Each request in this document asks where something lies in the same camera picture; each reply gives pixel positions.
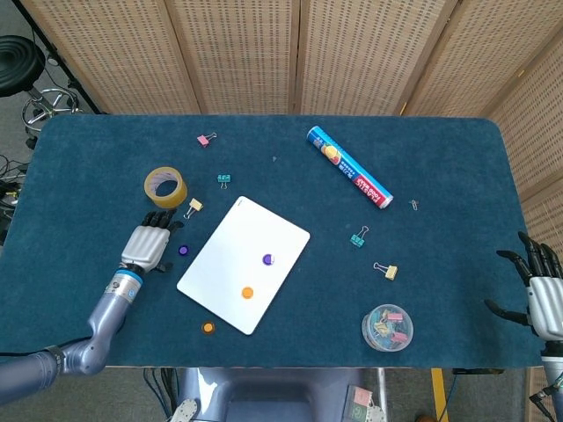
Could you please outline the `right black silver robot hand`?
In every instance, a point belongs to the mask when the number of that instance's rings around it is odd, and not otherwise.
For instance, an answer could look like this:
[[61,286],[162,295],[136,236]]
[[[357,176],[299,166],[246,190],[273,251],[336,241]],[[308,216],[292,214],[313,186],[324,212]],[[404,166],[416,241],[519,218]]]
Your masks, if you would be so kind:
[[524,259],[514,251],[498,250],[498,256],[508,259],[515,267],[525,287],[528,305],[525,313],[501,308],[485,299],[484,304],[501,319],[529,326],[545,342],[562,341],[562,264],[556,252],[540,244],[526,233],[518,237],[527,253]]

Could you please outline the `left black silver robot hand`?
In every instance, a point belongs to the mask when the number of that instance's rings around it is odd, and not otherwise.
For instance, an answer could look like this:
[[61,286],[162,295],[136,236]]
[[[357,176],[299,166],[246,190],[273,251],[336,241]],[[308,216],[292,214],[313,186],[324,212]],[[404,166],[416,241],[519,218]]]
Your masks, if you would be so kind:
[[164,263],[165,253],[171,235],[184,227],[180,220],[174,221],[176,209],[150,211],[129,237],[121,253],[120,268],[126,268],[139,275],[152,271],[167,273],[172,263]]

